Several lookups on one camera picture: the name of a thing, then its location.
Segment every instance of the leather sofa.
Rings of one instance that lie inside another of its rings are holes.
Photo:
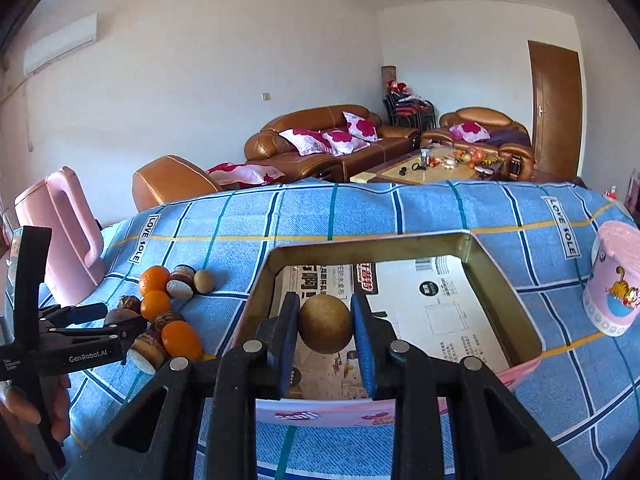
[[[527,135],[529,132],[526,127],[519,122],[514,121],[508,115],[483,107],[460,108],[455,112],[444,114],[440,118],[440,127],[435,130],[422,133],[420,136],[420,146],[427,146],[431,142],[439,142],[446,146],[453,146],[460,149],[468,149],[471,144],[463,140],[455,141],[449,128],[456,124],[471,121],[478,123],[491,134],[495,130],[513,129],[519,130]],[[500,148],[475,142],[472,145],[482,148],[487,153],[500,156],[504,159],[502,165],[502,180],[532,180],[533,169],[536,163],[532,148],[522,146],[520,144],[503,144]]]
[[[295,146],[279,135],[292,128],[307,130],[329,130],[347,127],[342,112],[366,118],[376,125],[379,142],[349,155],[331,156],[325,153],[300,156]],[[252,164],[269,164],[278,168],[286,177],[284,182],[295,182],[308,176],[331,172],[334,182],[348,182],[361,171],[417,149],[420,131],[416,128],[401,128],[382,125],[380,117],[358,105],[334,105],[309,110],[299,110],[275,118],[251,136],[244,145],[244,155]]]
[[[195,164],[177,155],[165,155],[133,174],[131,193],[138,211],[177,200],[222,191]]]

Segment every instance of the coffee table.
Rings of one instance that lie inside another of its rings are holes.
[[[430,155],[453,156],[455,151],[456,149],[453,147],[440,146],[438,148],[432,148]],[[488,166],[494,170],[494,174],[487,175],[472,170],[466,164],[458,164],[453,170],[447,170],[442,166],[427,168],[426,170],[412,170],[411,166],[414,162],[420,163],[420,150],[415,150],[414,152],[407,153],[406,155],[389,160],[384,164],[375,166],[370,170],[355,174],[350,178],[350,181],[361,184],[366,182],[396,182],[399,184],[414,184],[420,186],[421,184],[430,184],[431,182],[437,182],[439,180],[497,180],[503,164],[502,160],[498,160],[491,166]],[[406,167],[404,176],[399,174],[400,168],[403,166]]]

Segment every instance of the pink floral pillow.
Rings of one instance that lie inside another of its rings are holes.
[[[342,114],[344,115],[344,118],[347,119],[349,133],[352,136],[368,142],[376,142],[377,140],[380,140],[376,133],[376,125],[374,123],[348,112],[342,112]]]
[[[280,170],[273,166],[262,166],[260,164],[229,164],[223,162],[207,170],[209,179],[220,186],[228,184],[270,184],[277,178],[284,176]]]
[[[480,124],[466,122],[456,124],[449,128],[454,140],[465,140],[466,142],[479,142],[490,139],[491,136]]]
[[[349,155],[349,153],[357,152],[362,148],[370,146],[366,140],[354,137],[344,130],[335,129],[322,132],[322,138],[331,143],[332,155]]]
[[[293,144],[300,155],[312,153],[329,153],[331,155],[331,143],[324,139],[319,132],[294,128],[280,132],[280,136]]]

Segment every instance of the bed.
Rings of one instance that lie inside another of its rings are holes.
[[[580,257],[567,259],[545,196],[558,198]],[[129,257],[146,219],[159,214],[140,264]],[[220,192],[142,212],[103,231],[108,273],[85,301],[114,308],[135,294],[153,264],[212,270],[215,292],[182,308],[205,352],[228,346],[268,251],[281,244],[465,229],[475,233],[504,269],[536,323],[546,351],[516,396],[584,479],[612,471],[640,428],[640,323],[619,338],[603,336],[582,307],[591,247],[607,220],[632,223],[605,198],[571,184],[439,182],[428,186],[331,184],[303,180],[286,186]],[[41,304],[53,299],[43,286]],[[120,407],[148,381],[131,363],[72,376],[73,462]],[[446,415],[446,470],[453,473]],[[202,478],[206,428],[201,428],[195,478]],[[306,428],[258,423],[261,478],[377,479],[389,475],[392,425]]]

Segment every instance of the wooden door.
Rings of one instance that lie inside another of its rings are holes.
[[[529,41],[533,78],[536,170],[558,180],[577,175],[582,139],[582,81],[578,53]]]

